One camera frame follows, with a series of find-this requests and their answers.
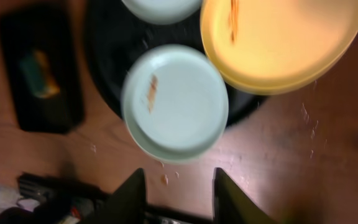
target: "food residue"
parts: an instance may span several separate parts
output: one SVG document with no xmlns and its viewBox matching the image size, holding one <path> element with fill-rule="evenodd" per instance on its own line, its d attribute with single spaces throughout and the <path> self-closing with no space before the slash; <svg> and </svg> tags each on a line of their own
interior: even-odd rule
<svg viewBox="0 0 358 224">
<path fill-rule="evenodd" d="M 237 39 L 239 17 L 239 0 L 231 0 L 231 12 L 229 15 L 229 25 L 231 26 L 231 41 L 234 44 Z"/>
<path fill-rule="evenodd" d="M 152 77 L 152 81 L 150 82 L 149 94 L 147 95 L 147 99 L 149 101 L 149 112 L 151 113 L 154 107 L 155 94 L 157 92 L 158 80 L 155 75 Z"/>
<path fill-rule="evenodd" d="M 168 185 L 168 177 L 166 174 L 161 176 L 161 182 L 165 185 Z"/>
</svg>

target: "white plate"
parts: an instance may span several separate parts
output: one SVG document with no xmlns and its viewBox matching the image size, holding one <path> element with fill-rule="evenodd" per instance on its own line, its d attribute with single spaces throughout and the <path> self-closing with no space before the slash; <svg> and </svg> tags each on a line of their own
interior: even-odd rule
<svg viewBox="0 0 358 224">
<path fill-rule="evenodd" d="M 182 45 L 158 47 L 138 59 L 124 84 L 122 102 L 136 143 L 163 161 L 197 157 L 226 126 L 227 91 L 218 70 L 203 54 Z"/>
<path fill-rule="evenodd" d="M 200 8 L 202 0 L 122 0 L 135 16 L 151 24 L 182 21 Z"/>
</svg>

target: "yellow bowl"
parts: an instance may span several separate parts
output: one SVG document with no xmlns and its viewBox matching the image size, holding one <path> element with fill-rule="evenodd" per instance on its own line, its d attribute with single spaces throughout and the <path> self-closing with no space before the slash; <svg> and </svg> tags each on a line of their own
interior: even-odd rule
<svg viewBox="0 0 358 224">
<path fill-rule="evenodd" d="M 206 55 L 228 84 L 274 95 L 341 58 L 358 32 L 358 0 L 205 0 L 200 22 Z"/>
</svg>

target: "black tray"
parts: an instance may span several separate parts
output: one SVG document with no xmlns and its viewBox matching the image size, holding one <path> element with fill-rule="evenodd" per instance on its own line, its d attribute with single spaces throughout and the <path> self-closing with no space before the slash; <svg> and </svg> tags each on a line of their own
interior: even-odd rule
<svg viewBox="0 0 358 224">
<path fill-rule="evenodd" d="M 165 44 L 182 44 L 204 53 L 200 11 L 176 24 L 157 26 L 141 21 L 120 0 L 92 0 L 84 28 L 85 55 L 93 81 L 109 107 L 120 117 L 121 90 L 132 64 L 146 51 Z M 226 85 L 227 125 L 250 115 L 266 98 Z"/>
</svg>

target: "brown tabletop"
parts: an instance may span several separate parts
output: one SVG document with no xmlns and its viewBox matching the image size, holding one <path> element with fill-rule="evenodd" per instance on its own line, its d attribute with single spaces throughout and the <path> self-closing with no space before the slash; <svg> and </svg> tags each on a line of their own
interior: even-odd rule
<svg viewBox="0 0 358 224">
<path fill-rule="evenodd" d="M 0 13 L 30 2 L 0 0 Z M 0 183 L 16 186 L 21 172 L 70 175 L 112 192 L 143 167 L 150 203 L 210 217 L 213 172 L 222 167 L 276 220 L 302 209 L 311 222 L 358 223 L 358 35 L 316 83 L 270 97 L 201 159 L 162 166 L 136 146 L 93 85 L 81 39 L 85 0 L 68 1 L 68 11 L 85 122 L 66 136 L 21 131 L 0 49 Z"/>
</svg>

